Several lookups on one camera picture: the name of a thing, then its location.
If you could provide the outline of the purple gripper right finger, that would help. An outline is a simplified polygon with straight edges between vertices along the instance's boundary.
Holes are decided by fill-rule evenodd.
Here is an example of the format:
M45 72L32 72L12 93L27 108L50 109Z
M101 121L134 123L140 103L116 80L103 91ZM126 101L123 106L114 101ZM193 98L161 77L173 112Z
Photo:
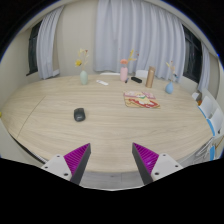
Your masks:
M132 154L145 185L182 169L168 154L157 154L137 143L132 144Z

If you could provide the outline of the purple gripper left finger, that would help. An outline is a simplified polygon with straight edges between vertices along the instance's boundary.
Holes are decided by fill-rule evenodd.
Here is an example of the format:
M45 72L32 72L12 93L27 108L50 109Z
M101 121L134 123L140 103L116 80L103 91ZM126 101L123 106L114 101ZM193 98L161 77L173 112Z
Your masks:
M85 144L66 155L57 154L42 169L79 185L91 154L91 145Z

